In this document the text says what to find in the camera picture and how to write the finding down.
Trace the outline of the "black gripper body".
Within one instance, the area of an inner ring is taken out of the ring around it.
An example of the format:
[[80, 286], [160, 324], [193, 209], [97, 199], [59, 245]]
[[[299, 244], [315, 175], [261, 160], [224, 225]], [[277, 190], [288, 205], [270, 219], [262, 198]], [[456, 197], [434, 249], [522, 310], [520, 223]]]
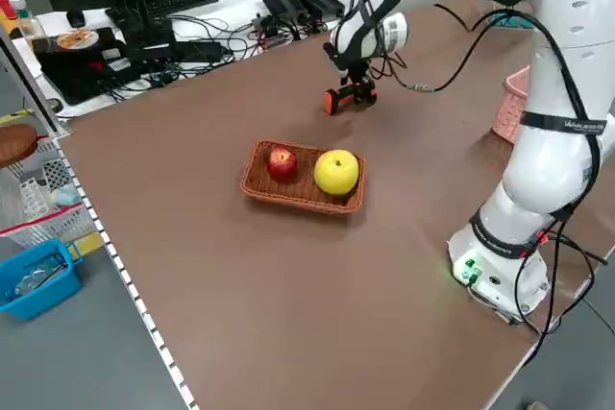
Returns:
[[340, 87], [373, 88], [374, 81], [370, 75], [370, 59], [346, 62], [341, 57], [333, 57], [332, 63], [339, 74]]

